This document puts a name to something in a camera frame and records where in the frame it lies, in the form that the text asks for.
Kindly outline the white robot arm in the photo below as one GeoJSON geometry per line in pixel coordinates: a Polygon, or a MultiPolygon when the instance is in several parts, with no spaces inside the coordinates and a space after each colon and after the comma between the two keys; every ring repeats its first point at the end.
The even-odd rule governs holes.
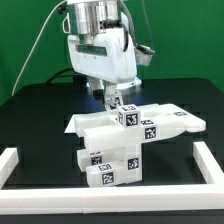
{"type": "Polygon", "coordinates": [[[73,69],[89,78],[105,108],[123,104],[119,84],[131,83],[138,64],[150,64],[155,52],[136,42],[131,15],[123,0],[67,0],[63,30],[73,69]]]}

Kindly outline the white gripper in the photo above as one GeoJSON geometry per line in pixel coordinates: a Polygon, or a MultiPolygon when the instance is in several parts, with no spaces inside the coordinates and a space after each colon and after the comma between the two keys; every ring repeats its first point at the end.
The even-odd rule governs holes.
{"type": "Polygon", "coordinates": [[[134,44],[127,26],[121,20],[105,19],[98,31],[80,34],[73,31],[76,21],[66,17],[63,31],[68,35],[68,49],[73,69],[104,82],[104,106],[111,110],[116,96],[122,96],[114,84],[132,82],[137,75],[136,65],[148,66],[155,51],[134,44]]]}

